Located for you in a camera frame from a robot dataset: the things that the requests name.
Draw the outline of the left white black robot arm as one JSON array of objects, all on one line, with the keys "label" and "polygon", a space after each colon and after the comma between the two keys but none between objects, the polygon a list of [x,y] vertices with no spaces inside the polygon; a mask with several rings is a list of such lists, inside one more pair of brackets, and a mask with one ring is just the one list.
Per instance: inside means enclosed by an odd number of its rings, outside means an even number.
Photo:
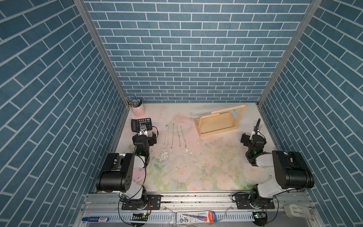
[{"label": "left white black robot arm", "polygon": [[146,169],[150,160],[150,147],[157,143],[157,137],[158,134],[154,132],[151,137],[136,134],[132,137],[135,145],[133,153],[107,154],[96,180],[96,189],[107,193],[120,193],[121,199],[134,207],[145,206],[147,191],[143,185],[133,181],[133,170],[135,161],[141,161],[141,167]]}]

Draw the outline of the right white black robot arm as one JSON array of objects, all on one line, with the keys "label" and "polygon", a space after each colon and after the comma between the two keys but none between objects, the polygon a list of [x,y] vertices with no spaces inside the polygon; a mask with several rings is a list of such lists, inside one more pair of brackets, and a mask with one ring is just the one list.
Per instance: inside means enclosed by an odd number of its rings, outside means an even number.
[{"label": "right white black robot arm", "polygon": [[266,137],[259,131],[258,119],[251,135],[243,134],[241,143],[248,148],[245,153],[248,162],[256,167],[272,167],[275,175],[268,181],[256,184],[250,190],[249,203],[262,208],[277,195],[292,190],[314,187],[314,177],[299,152],[273,150],[264,151]]}]

